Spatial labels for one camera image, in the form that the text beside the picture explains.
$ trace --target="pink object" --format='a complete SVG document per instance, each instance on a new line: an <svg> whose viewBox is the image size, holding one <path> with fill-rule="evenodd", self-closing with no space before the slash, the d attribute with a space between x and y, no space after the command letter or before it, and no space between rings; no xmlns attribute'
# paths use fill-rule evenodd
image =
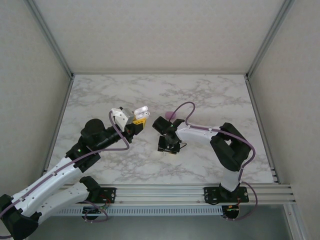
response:
<svg viewBox="0 0 320 240"><path fill-rule="evenodd" d="M169 120L171 118L171 115L173 114L174 112L173 111L167 111L165 113L165 119Z"/></svg>

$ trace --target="yellow object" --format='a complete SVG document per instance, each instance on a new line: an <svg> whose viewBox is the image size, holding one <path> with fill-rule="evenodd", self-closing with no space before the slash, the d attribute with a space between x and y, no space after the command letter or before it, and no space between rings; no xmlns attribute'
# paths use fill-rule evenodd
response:
<svg viewBox="0 0 320 240"><path fill-rule="evenodd" d="M143 124L143 128L145 128L146 121L147 121L147 119L144 117L144 118L141 118L141 119L138 119L138 120L134 120L134 121L132 121L132 123L135 124L135 125Z"/></svg>

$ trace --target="aluminum frame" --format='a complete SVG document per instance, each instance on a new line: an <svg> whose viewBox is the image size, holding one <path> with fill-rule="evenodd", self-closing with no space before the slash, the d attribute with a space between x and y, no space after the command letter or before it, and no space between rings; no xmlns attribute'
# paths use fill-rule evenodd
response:
<svg viewBox="0 0 320 240"><path fill-rule="evenodd" d="M44 18L42 17L40 10L38 9L34 0L23 0L30 10L32 16L34 17L36 23L38 24L40 30L43 33L43 36L47 40L48 44L50 45L53 53L57 57L57 60L65 70L66 74L70 77L70 84L68 86L63 105L59 114L59 118L57 121L56 128L54 130L54 134L52 136L52 141L50 144L50 148L48 150L43 171L48 169L48 164L50 162L50 158L54 149L54 145L56 143L56 139L58 136L59 128L62 122L62 118L67 106L67 102L69 99L69 95L71 92L71 88L73 85L73 73L69 68L68 63L66 62L62 52L59 49L50 29L48 28ZM268 144L268 140L266 138L265 130L262 125L261 117L259 114L259 110L255 101L255 97L253 91L251 89L251 84L248 80L252 77L255 73L256 69L258 68L260 62L262 61L264 55L266 54L272 40L274 39L277 31L279 30L282 22L284 21L286 15L288 14L291 6L293 5L294 0L284 0L276 18L274 19L264 41L261 44L250 68L247 72L247 81L246 85L248 88L249 96L252 102L253 110L256 115L256 119L258 122L259 130L261 133L262 141L265 146L265 151L269 160L269 164L271 167L272 175L274 177L275 183L269 184L252 184L252 187L256 190L258 196L258 204L282 204L284 205L284 210L286 212L286 216L288 219L288 224L290 226L292 235L294 240L297 239L307 239L307 234L304 229L304 225L301 221L299 212L297 210L297 205L295 204L295 198L292 193L292 189L289 184L277 184L278 177L281 176L277 174L275 169L274 161L272 158L272 154L270 151L270 147ZM173 72L174 74L195 74L195 72ZM88 72L82 74L97 74L97 72ZM208 207L206 203L204 203L204 194L203 188L210 187L210 186L217 186L217 184L166 184L166 185L136 185L136 184L104 184L102 187L116 187L117 190L117 197L116 203L114 207L117 206L144 206L144 208L151 208L154 206L199 206L199 207ZM248 205L254 205L255 202L253 201L253 193L250 189L248 189L249 199L250 202L246 203Z"/></svg>
<svg viewBox="0 0 320 240"><path fill-rule="evenodd" d="M29 9L31 15L33 16L35 22L38 24L44 38L48 42L49 46L51 47L54 55L56 56L57 60L63 67L65 73L69 76L70 79L72 79L72 72L70 70L70 67L62 54L59 46L57 45L57 42L55 38L53 37L50 29L48 28L48 25L46 24L37 4L34 0L23 0L27 8Z"/></svg>
<svg viewBox="0 0 320 240"><path fill-rule="evenodd" d="M271 42L275 38L281 24L284 22L290 8L294 4L295 0L284 0L278 14L276 15L275 19L273 20L273 23L266 34L258 52L256 53L253 62L251 63L251 66L249 67L249 70L247 72L248 80L253 76L255 71L257 70L259 64L261 63L262 59L264 58L268 48L271 45Z"/></svg>

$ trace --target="cable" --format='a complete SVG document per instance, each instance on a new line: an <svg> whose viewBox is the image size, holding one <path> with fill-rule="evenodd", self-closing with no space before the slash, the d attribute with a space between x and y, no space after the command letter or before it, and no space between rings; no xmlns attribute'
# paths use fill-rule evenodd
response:
<svg viewBox="0 0 320 240"><path fill-rule="evenodd" d="M252 211L250 211L249 213L247 213L246 215L244 216L241 216L241 217L237 217L237 218L227 218L227 217L224 217L227 221L239 221L239 220L242 220L242 219L246 219L247 217L249 217L251 214L254 213L254 211L257 209L258 207L258 196L257 196L257 193L256 191L254 190L254 188L247 182L243 181L242 182L243 184L246 184L253 192L254 194L254 198L255 198L255 205L252 209Z"/></svg>
<svg viewBox="0 0 320 240"><path fill-rule="evenodd" d="M87 223L88 221L92 224L92 223L102 223L102 222L105 222L105 221L108 221L109 217L108 217L108 214L107 212L102 208L102 207L99 207L97 206L96 204L94 204L93 202L91 201L83 201L84 203L87 203L87 204L90 204L92 206L94 206L93 209L98 209L100 210L104 215L105 215L105 219L102 219L102 220L88 220L87 219L87 215L89 212L91 212L93 209L89 209L88 211L86 211L86 213L84 214L84 221Z"/></svg>
<svg viewBox="0 0 320 240"><path fill-rule="evenodd" d="M186 102L182 103L180 106L178 106L178 107L174 110L174 112L172 113L171 117L169 118L169 122L170 122L170 120L173 118L173 116L175 115L175 113L179 110L179 108L181 108L183 105L186 105L186 104L192 104L192 105L193 105L192 111L190 112L190 114L189 114L189 115L186 117L186 119L185 119L185 124L189 125L189 124L188 124L188 119L190 118L190 116L191 116L191 115L194 113L194 111L196 110L196 105L195 105L195 103L192 102L192 101L186 101Z"/></svg>
<svg viewBox="0 0 320 240"><path fill-rule="evenodd" d="M76 158L75 160L68 162L67 164L63 165L62 167L58 168L56 171L53 172L53 174L57 174L58 172L60 172L61 170L65 169L66 167L70 166L71 164L74 164L78 161L80 161L81 159L84 159L90 155L93 154L98 154L101 152L108 152L108 151L125 151L128 150L130 148L128 141L125 139L125 137L122 135L122 133L120 132L120 130L117 128L116 124L114 123L114 120L112 119L112 111L109 112L109 120L111 122L111 125L113 126L114 130L119 134L119 136L121 137L121 139L124 141L126 147L124 148L106 148L106 149L99 149L96 151L92 151L89 152L85 155L82 155L78 158ZM48 179L50 179L51 177L53 177L54 175L50 174L47 177L45 177L44 179L42 179L38 184L36 184L33 188L31 188L26 194L24 194L23 196L21 196L18 200L16 200L15 202L11 203L9 206L7 206L2 212L0 212L0 219L3 217L3 215L12 207L14 207L16 204L18 204L20 202L20 199L25 199L27 196L29 196L29 194L31 194L34 190L36 190L38 187L40 187L43 183L45 183ZM0 239L9 239L11 238L11 235L8 236L0 236Z"/></svg>
<svg viewBox="0 0 320 240"><path fill-rule="evenodd" d="M181 142L182 144L184 144L182 147L180 147L180 149L183 149L185 146L187 146L186 142Z"/></svg>
<svg viewBox="0 0 320 240"><path fill-rule="evenodd" d="M100 208L103 208L103 209L109 208L109 207L110 207L110 204L111 204L110 199L107 198L107 197L104 196L104 195L99 195L99 197L106 199L105 204L104 204L103 206L101 206Z"/></svg>

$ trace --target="metal rail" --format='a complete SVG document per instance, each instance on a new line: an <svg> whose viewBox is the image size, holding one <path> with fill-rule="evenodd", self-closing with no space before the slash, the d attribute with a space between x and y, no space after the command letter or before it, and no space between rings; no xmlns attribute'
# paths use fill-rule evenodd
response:
<svg viewBox="0 0 320 240"><path fill-rule="evenodd" d="M296 204L284 204L283 208L293 240L311 239L305 229L298 206Z"/></svg>
<svg viewBox="0 0 320 240"><path fill-rule="evenodd" d="M83 216L83 204L67 207L55 216ZM108 216L212 216L222 215L222 206L114 206L106 209ZM103 213L92 213L89 216L103 216Z"/></svg>
<svg viewBox="0 0 320 240"><path fill-rule="evenodd" d="M219 184L101 184L103 188L117 188L112 206L207 206L203 188L218 186ZM65 185L61 190L68 187L70 185ZM259 205L296 202L289 184L253 183L252 187ZM249 188L247 191L249 202L242 204L254 205L254 193Z"/></svg>
<svg viewBox="0 0 320 240"><path fill-rule="evenodd" d="M57 44L55 38L53 37L50 29L48 28L47 23L45 22L42 14L40 13L40 10L39 10L37 4L35 3L34 0L23 0L23 1L24 1L25 5L27 6L27 8L29 9L30 13L32 14L34 20L38 24L38 26L39 26L44 38L46 39L46 41L48 42L49 46L51 47L51 49L52 49L54 55L56 56L57 60L59 61L59 63L63 67L63 69L66 72L66 74L71 79L72 78L72 72L70 70L70 67L69 67L64 55L62 54L60 48L58 47L58 44Z"/></svg>
<svg viewBox="0 0 320 240"><path fill-rule="evenodd" d="M291 6L294 4L294 2L295 2L295 0L284 0L278 14L276 15L275 19L273 20L273 23L272 23L268 33L266 34L257 54L255 55L253 62L251 63L251 66L247 72L248 80L250 80L250 78L253 76L253 74L257 70L260 62L264 58L271 42L275 38L281 24L285 20L287 14L288 14Z"/></svg>
<svg viewBox="0 0 320 240"><path fill-rule="evenodd" d="M71 81L69 82L68 88L66 90L66 93L65 93L65 96L64 96L64 99L63 99L63 103L62 103L62 107L61 107L60 112L59 112L58 120L57 120L55 128L54 128L53 136L52 136L52 139L51 139L51 142L50 142L50 145L49 145L49 149L48 149L48 152L47 152L45 160L44 160L44 164L43 164L40 176L45 174L47 172L47 170L48 170L48 167L49 167L49 164L50 164L50 160L51 160L51 157L52 157L52 153L53 153L55 145L56 145L58 133L59 133L60 126L61 126L64 114L65 114L65 110L66 110L66 107L67 107L68 99L69 99L73 84L74 84L74 77L72 77Z"/></svg>
<svg viewBox="0 0 320 240"><path fill-rule="evenodd" d="M263 125L263 122L262 122L262 118L260 116L259 108L257 106L256 98L255 98L254 92L252 90L251 83L248 81L246 76L244 76L244 80L245 80L245 84L246 84L246 87L247 87L247 90L248 90L248 93L249 93L249 97L250 97L250 100L251 100L251 104L252 104L253 112L254 112L254 115L255 115L255 118L256 118L256 122L258 124L258 128L259 128L259 131L260 131L260 135L261 135L261 139L262 139L262 142L263 142L263 146L264 146L266 157L268 159L268 162L269 162L271 170L275 172L275 174L272 174L272 175L274 177L276 177L276 181L275 182L281 183L282 182L281 174L279 175L279 172L275 168L275 162L274 162L274 159L273 159L273 156L272 156L272 153L271 153L270 145L268 143L266 131L265 131L265 128L264 128L264 125Z"/></svg>

